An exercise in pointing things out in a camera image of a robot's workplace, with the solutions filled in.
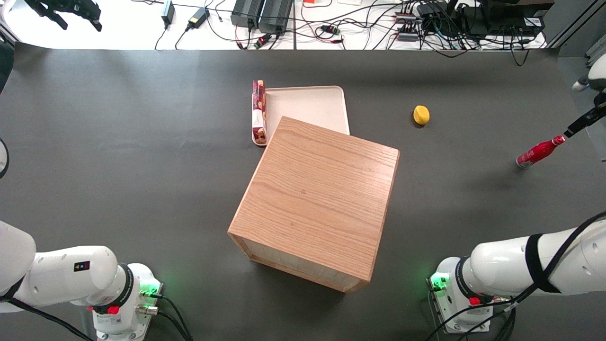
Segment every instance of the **red button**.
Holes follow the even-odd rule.
[[[120,307],[115,306],[115,305],[107,308],[107,314],[116,315],[119,311],[120,311]]]

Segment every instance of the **wooden box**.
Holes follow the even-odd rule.
[[[227,233],[256,262],[358,289],[373,273],[399,154],[282,117]]]

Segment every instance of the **green led light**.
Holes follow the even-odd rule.
[[[431,275],[429,281],[431,281],[431,285],[435,291],[441,291],[446,289],[446,286],[450,281],[450,275],[448,275],[446,272],[436,272],[435,274]]]
[[[152,293],[155,294],[160,289],[157,281],[145,281],[142,280],[139,283],[139,290],[142,294]]]

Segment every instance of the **dark gray tabletop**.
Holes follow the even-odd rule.
[[[401,150],[366,288],[342,295],[257,265],[227,236],[263,153],[250,139],[253,79],[339,85],[351,134]],[[0,95],[12,157],[0,219],[39,251],[106,245],[122,262],[145,263],[197,341],[423,340],[433,329],[424,279],[443,258],[572,228],[606,207],[585,132],[528,171],[514,164],[578,116],[568,86],[553,52],[516,67],[508,53],[20,45]],[[432,115],[423,129],[410,119],[417,104]],[[605,304],[601,293],[532,297],[512,340],[603,340]],[[69,303],[45,310],[81,325]],[[75,340],[26,312],[1,315],[0,330],[3,341]],[[148,340],[177,339],[154,320]]]

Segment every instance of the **red plastic bottle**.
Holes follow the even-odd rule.
[[[556,147],[566,142],[566,139],[562,135],[554,137],[551,141],[545,141],[532,147],[528,152],[520,155],[516,160],[516,164],[520,168],[528,169],[533,164],[548,157]]]

